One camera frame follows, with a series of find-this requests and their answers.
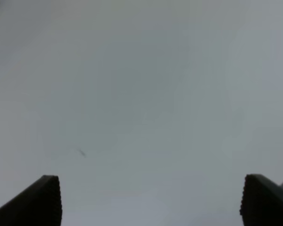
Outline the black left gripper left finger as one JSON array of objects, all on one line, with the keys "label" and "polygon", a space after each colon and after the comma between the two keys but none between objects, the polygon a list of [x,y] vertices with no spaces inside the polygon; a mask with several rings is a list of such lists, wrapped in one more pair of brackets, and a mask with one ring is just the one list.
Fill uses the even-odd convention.
[{"label": "black left gripper left finger", "polygon": [[59,177],[43,175],[0,207],[0,226],[60,226]]}]

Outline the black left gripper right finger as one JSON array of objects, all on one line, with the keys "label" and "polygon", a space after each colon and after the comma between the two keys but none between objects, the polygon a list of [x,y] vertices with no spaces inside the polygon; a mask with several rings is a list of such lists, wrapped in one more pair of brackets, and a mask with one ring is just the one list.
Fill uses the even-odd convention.
[{"label": "black left gripper right finger", "polygon": [[240,206],[245,226],[283,226],[283,183],[261,174],[245,177]]}]

